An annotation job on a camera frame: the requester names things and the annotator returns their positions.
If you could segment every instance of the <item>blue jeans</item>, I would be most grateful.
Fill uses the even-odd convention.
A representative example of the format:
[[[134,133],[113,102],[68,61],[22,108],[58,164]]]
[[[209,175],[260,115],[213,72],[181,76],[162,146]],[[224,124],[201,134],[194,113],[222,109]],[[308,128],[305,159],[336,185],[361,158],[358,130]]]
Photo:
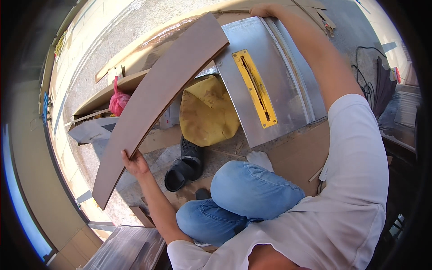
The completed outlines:
[[[211,199],[191,200],[177,212],[191,238],[220,247],[252,222],[274,219],[305,193],[297,185],[251,163],[229,161],[213,177]]]

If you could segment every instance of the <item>yellow cloth bag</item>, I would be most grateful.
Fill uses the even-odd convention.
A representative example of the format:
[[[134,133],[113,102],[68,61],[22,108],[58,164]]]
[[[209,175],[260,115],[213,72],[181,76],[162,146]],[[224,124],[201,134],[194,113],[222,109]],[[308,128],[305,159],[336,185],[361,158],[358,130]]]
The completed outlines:
[[[214,75],[183,91],[179,120],[184,138],[198,146],[229,139],[240,125],[225,85]]]

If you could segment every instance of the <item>white t-shirt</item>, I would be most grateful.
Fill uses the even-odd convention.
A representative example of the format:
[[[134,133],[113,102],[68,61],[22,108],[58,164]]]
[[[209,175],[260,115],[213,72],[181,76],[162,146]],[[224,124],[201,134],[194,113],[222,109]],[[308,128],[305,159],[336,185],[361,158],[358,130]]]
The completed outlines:
[[[173,269],[247,269],[255,245],[273,248],[300,267],[365,269],[385,222],[388,165],[378,124],[364,97],[349,94],[328,112],[327,186],[279,217],[252,223],[213,254],[176,240]]]

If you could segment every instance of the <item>pink plastic bag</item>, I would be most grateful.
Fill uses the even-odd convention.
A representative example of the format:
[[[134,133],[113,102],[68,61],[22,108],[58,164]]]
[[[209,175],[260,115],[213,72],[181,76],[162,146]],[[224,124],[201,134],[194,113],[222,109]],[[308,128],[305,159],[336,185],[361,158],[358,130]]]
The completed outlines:
[[[117,90],[117,81],[118,76],[114,78],[114,95],[112,95],[109,102],[109,109],[115,116],[120,116],[130,99],[130,95]]]

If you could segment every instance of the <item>hand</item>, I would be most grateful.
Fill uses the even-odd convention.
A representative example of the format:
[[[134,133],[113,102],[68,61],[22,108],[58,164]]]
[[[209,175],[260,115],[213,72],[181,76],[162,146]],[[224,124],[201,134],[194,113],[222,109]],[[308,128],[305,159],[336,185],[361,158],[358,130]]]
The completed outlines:
[[[126,151],[121,151],[121,159],[123,160],[124,166],[127,171],[135,176],[136,179],[139,179],[140,176],[150,172],[149,166],[147,165],[147,161],[144,159],[143,155],[139,150],[137,150],[134,156],[129,160],[127,157]]]
[[[261,3],[253,5],[249,10],[249,13],[251,14],[251,16],[274,17],[273,11],[280,8],[283,8],[283,6],[280,4]]]

